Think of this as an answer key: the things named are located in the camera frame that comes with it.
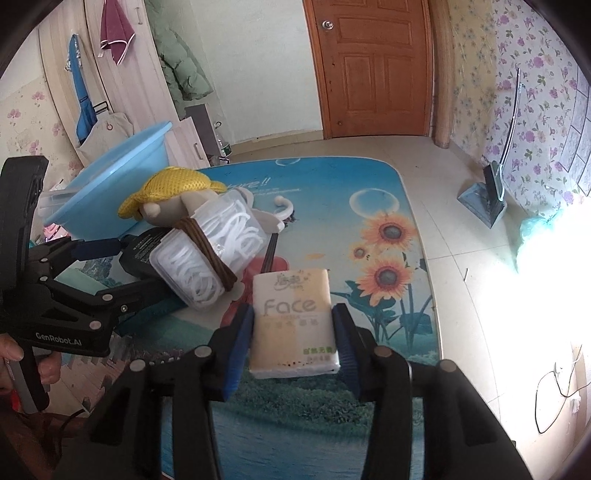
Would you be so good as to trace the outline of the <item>green puffer jacket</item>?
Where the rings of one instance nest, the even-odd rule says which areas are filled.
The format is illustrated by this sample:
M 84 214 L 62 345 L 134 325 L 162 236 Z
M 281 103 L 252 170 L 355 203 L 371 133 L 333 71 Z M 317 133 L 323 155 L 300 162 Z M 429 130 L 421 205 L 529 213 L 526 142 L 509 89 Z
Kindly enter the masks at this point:
M 180 119 L 190 102 L 213 92 L 204 69 L 182 37 L 164 17 L 165 1 L 145 1 L 154 45 L 172 102 Z

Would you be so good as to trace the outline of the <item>beige tote bag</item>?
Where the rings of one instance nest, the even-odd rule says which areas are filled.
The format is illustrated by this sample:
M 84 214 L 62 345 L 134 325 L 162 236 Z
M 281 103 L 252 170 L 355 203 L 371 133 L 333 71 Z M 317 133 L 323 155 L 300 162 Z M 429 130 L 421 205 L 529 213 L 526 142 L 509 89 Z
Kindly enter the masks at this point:
M 124 113 L 103 112 L 89 135 L 76 148 L 84 167 L 134 135 L 134 126 Z

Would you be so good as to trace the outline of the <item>maroon hanging towel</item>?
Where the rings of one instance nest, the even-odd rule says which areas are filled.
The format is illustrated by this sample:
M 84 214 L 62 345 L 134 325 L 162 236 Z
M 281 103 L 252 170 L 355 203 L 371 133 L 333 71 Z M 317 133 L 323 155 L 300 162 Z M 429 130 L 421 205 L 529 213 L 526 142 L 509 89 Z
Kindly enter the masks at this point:
M 109 50 L 119 66 L 125 59 L 135 32 L 117 0 L 103 2 L 100 24 L 100 49 Z

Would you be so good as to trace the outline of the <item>white plastic hook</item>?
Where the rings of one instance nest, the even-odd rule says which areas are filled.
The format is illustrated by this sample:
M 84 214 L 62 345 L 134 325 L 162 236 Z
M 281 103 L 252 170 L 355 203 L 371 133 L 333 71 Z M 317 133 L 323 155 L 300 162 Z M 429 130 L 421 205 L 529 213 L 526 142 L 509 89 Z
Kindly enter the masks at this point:
M 267 234 L 279 234 L 287 226 L 288 219 L 294 214 L 294 203 L 283 196 L 274 198 L 276 211 L 267 212 L 256 208 L 250 209 L 259 226 Z

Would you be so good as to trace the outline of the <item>light blue plastic basin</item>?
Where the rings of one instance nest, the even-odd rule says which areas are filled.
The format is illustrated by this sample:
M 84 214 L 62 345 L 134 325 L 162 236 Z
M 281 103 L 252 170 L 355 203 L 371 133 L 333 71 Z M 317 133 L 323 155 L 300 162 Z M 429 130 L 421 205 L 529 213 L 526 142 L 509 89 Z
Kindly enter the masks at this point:
M 64 189 L 42 193 L 37 213 L 43 224 L 61 226 L 75 239 L 122 236 L 136 221 L 120 218 L 119 206 L 168 166 L 164 140 L 170 129 L 169 122 L 154 124 L 107 151 Z

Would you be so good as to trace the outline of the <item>yellow mesh hat plush doll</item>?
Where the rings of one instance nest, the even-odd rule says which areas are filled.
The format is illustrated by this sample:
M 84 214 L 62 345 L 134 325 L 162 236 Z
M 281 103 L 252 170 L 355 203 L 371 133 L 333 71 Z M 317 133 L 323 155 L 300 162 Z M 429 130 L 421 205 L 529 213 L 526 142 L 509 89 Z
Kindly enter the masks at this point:
M 228 190 L 197 170 L 169 166 L 152 175 L 119 206 L 121 219 L 144 220 L 157 227 L 172 227 L 200 206 Z

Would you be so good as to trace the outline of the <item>blue hanging bag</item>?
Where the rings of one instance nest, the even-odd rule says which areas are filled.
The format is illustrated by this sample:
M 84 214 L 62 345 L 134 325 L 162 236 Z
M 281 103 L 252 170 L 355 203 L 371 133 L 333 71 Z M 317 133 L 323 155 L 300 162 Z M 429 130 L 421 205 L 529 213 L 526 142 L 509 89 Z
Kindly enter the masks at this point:
M 97 123 L 97 115 L 89 98 L 89 93 L 82 74 L 81 51 L 77 34 L 72 34 L 68 43 L 68 59 L 66 70 L 72 76 L 74 91 L 79 105 L 79 115 L 76 122 L 76 137 L 80 145 L 90 135 Z

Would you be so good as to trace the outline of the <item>white wooden wardrobe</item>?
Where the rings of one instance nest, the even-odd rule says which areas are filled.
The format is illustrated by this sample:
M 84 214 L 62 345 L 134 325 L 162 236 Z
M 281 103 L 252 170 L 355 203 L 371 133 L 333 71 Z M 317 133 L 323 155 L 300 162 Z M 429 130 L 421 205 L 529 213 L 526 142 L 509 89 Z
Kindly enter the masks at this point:
M 99 117 L 123 114 L 136 133 L 159 123 L 172 128 L 164 142 L 171 165 L 207 168 L 204 146 L 192 121 L 181 120 L 176 112 L 151 34 L 145 3 L 121 1 L 124 16 L 135 31 L 130 49 L 121 65 L 99 46 L 102 3 L 100 1 L 61 2 L 40 23 L 39 47 L 50 95 L 64 131 L 83 165 L 76 135 L 80 106 L 69 71 L 69 41 L 78 37 L 80 68 L 91 104 Z

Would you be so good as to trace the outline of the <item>brown wooden door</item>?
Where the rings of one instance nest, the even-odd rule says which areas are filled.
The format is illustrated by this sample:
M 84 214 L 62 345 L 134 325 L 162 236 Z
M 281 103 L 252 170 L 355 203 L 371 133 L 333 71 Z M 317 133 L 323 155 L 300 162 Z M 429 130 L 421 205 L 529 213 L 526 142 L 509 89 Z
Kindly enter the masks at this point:
M 307 1 L 325 138 L 426 136 L 433 36 L 426 1 Z

